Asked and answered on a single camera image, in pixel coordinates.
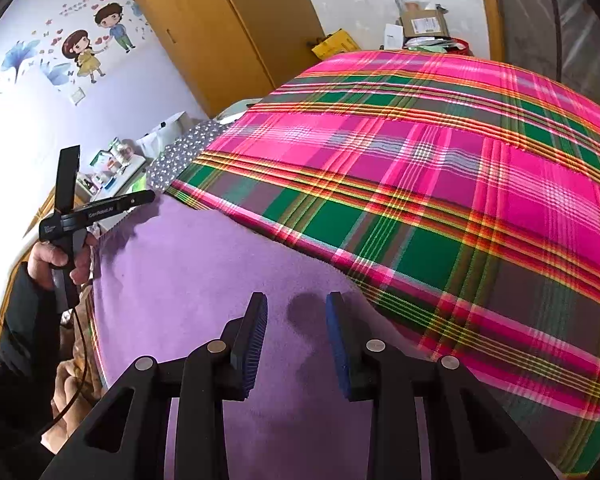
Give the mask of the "person's left hand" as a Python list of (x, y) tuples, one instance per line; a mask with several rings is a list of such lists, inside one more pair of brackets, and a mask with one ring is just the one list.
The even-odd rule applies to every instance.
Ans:
[[(92, 249), (96, 245), (94, 235), (87, 234), (83, 247), (74, 256), (74, 269), (70, 272), (70, 278), (76, 286), (82, 286), (90, 279)], [(28, 259), (28, 274), (42, 289), (52, 292), (52, 266), (65, 266), (67, 263), (68, 257), (60, 248), (50, 243), (36, 242)]]

